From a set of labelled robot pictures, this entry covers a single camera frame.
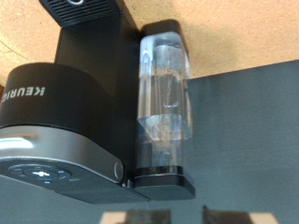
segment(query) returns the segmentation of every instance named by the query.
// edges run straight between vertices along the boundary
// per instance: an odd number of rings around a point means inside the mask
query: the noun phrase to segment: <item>silver trim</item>
[[[114,174],[115,164],[122,166],[121,160],[81,134],[42,126],[0,129],[0,140],[11,138],[25,139],[32,146],[0,146],[0,162],[11,159],[61,161],[79,166],[114,183],[122,180],[122,176],[117,178]]]
[[[73,6],[80,6],[84,3],[84,0],[80,0],[79,2],[73,2],[72,0],[67,0],[67,2]]]

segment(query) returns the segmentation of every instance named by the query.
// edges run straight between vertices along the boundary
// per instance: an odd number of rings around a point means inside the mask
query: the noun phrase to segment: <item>beige wall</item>
[[[297,0],[124,0],[137,26],[176,19],[193,77],[299,59]],[[23,63],[53,62],[59,26],[37,0],[0,2],[0,83]]]

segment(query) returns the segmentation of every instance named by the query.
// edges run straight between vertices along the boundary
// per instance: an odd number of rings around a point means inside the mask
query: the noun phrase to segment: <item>clear plastic water tank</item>
[[[182,172],[192,112],[190,65],[180,35],[144,37],[139,75],[137,176]]]

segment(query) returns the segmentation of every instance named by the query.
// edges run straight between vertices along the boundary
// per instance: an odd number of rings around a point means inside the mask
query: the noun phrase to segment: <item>button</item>
[[[23,172],[25,175],[32,176],[38,179],[52,179],[59,176],[59,174],[45,169],[29,169]]]

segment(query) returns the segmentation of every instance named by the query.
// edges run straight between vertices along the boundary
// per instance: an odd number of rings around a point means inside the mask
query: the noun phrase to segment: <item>keurig logo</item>
[[[11,98],[20,97],[20,96],[43,96],[45,93],[45,87],[22,87],[13,91],[5,93],[2,97],[2,103]]]

